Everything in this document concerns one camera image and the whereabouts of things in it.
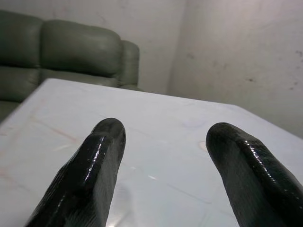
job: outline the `white tabletop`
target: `white tabletop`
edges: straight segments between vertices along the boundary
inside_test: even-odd
[[[234,124],[259,138],[303,183],[303,140],[233,105],[49,79],[0,127],[0,226],[23,226],[92,128],[126,128],[107,227],[236,227],[205,147]]]

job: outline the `white wall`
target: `white wall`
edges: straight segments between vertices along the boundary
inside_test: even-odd
[[[166,93],[186,0],[0,0],[0,9],[101,26],[139,45],[139,87]]]
[[[188,0],[169,94],[239,105],[303,137],[302,9]]]

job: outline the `glossy black surface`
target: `glossy black surface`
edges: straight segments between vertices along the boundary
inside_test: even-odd
[[[303,227],[303,187],[261,141],[218,123],[206,145],[241,227]]]
[[[26,227],[104,227],[125,147],[125,129],[101,121],[59,170]]]

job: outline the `sofa cushion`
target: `sofa cushion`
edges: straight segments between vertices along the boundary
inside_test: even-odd
[[[0,122],[20,105],[17,102],[0,101]]]
[[[39,85],[39,71],[0,66],[0,100],[22,102]]]
[[[42,27],[43,68],[113,77],[121,67],[122,42],[110,30],[52,20]]]
[[[116,78],[105,78],[75,72],[63,72],[44,69],[42,70],[41,78],[42,81],[46,80],[47,78],[56,78],[88,84],[103,85],[107,87],[117,87],[118,85],[118,80]]]
[[[38,67],[43,21],[0,10],[0,64]]]
[[[123,41],[122,67],[118,74],[119,85],[138,83],[139,57],[139,47],[129,41]]]

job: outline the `marble surface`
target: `marble surface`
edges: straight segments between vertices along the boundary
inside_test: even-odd
[[[236,227],[205,147],[228,122],[259,138],[303,183],[303,140],[233,105],[57,79],[0,127],[0,226],[23,226],[59,168],[99,121],[126,128],[107,227]]]

